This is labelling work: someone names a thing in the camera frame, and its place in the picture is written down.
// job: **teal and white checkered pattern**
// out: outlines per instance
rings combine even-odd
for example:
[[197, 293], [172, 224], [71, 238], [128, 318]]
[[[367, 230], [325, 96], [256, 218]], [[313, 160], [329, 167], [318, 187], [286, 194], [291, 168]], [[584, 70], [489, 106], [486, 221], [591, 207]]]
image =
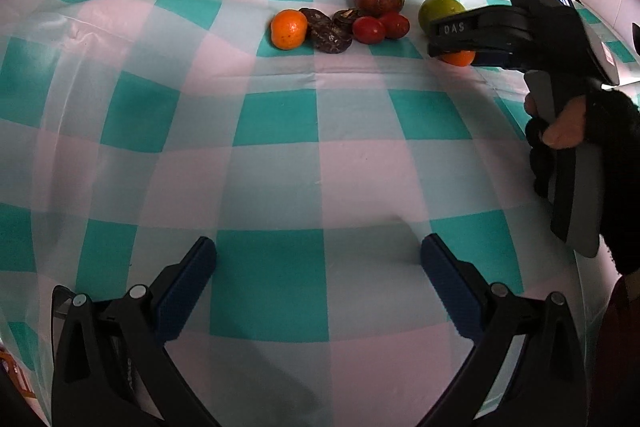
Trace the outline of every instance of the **teal and white checkered pattern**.
[[0, 336], [46, 410], [53, 286], [121, 296], [199, 235], [220, 261], [168, 350], [225, 426], [414, 425], [470, 349], [419, 266], [430, 232], [565, 292], [584, 330], [522, 76], [428, 59], [422, 1], [406, 38], [324, 55], [268, 23], [350, 0], [0, 0]]
[[620, 90], [624, 91], [631, 99], [640, 103], [640, 57], [628, 44], [625, 44], [620, 35], [609, 24], [604, 22], [593, 9], [579, 3], [574, 3], [582, 16], [582, 19], [591, 26], [613, 55], [616, 57], [618, 73], [620, 74]]

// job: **green apple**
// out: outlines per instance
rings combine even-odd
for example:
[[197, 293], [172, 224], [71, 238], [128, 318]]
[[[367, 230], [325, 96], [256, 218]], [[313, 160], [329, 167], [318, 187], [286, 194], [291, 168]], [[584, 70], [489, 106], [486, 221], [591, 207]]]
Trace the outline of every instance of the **green apple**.
[[418, 23], [426, 34], [432, 21], [463, 11], [466, 11], [465, 7], [457, 0], [426, 0], [420, 6]]

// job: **red tomato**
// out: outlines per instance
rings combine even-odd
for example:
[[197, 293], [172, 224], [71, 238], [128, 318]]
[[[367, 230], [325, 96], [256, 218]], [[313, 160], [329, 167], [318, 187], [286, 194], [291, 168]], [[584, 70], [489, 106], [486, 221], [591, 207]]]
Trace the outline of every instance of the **red tomato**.
[[387, 39], [400, 39], [409, 32], [409, 19], [398, 12], [388, 12], [378, 17], [385, 27]]
[[362, 44], [379, 44], [385, 39], [385, 27], [375, 17], [365, 16], [353, 23], [353, 36]]

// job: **orange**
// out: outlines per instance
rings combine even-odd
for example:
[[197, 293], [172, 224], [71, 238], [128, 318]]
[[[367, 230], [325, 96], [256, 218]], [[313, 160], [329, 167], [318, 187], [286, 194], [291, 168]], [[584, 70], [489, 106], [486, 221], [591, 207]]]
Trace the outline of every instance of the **orange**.
[[461, 68], [471, 65], [474, 58], [476, 58], [476, 52], [457, 52], [440, 56], [440, 60], [452, 66], [460, 66]]
[[306, 37], [306, 17], [298, 10], [283, 10], [271, 20], [271, 42], [278, 49], [297, 48]]

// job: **black glove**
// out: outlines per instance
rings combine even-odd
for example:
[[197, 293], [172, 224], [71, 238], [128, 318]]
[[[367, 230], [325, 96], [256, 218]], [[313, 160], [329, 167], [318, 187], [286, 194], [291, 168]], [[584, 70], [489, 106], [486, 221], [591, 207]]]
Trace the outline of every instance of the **black glove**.
[[[548, 124], [532, 118], [526, 128], [532, 145], [534, 190], [547, 197], [554, 168], [553, 154], [540, 141]], [[616, 269], [628, 275], [640, 269], [640, 112], [632, 100], [616, 90], [591, 90], [586, 95], [584, 139], [602, 147], [605, 192], [600, 233]]]

